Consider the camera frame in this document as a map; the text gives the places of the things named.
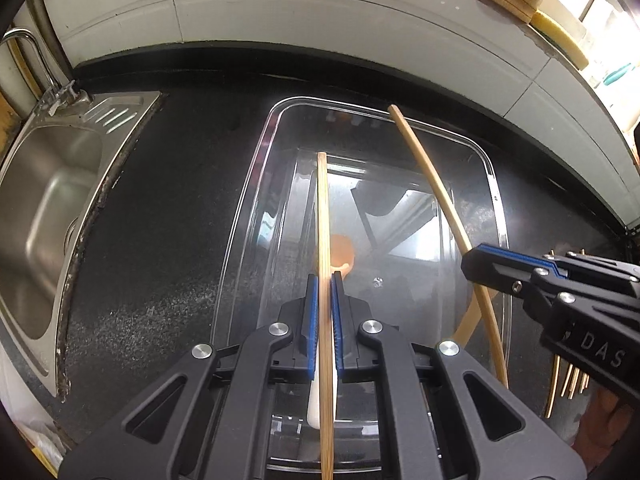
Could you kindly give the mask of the person right hand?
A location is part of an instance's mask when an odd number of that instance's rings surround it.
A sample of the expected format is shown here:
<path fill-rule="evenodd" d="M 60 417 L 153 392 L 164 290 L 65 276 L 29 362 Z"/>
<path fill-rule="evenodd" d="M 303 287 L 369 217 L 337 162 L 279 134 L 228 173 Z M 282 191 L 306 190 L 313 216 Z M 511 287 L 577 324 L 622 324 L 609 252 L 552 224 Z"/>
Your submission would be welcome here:
<path fill-rule="evenodd" d="M 593 460 L 604 455 L 620 440 L 634 409 L 608 389 L 597 388 L 579 423 L 574 448 Z"/>

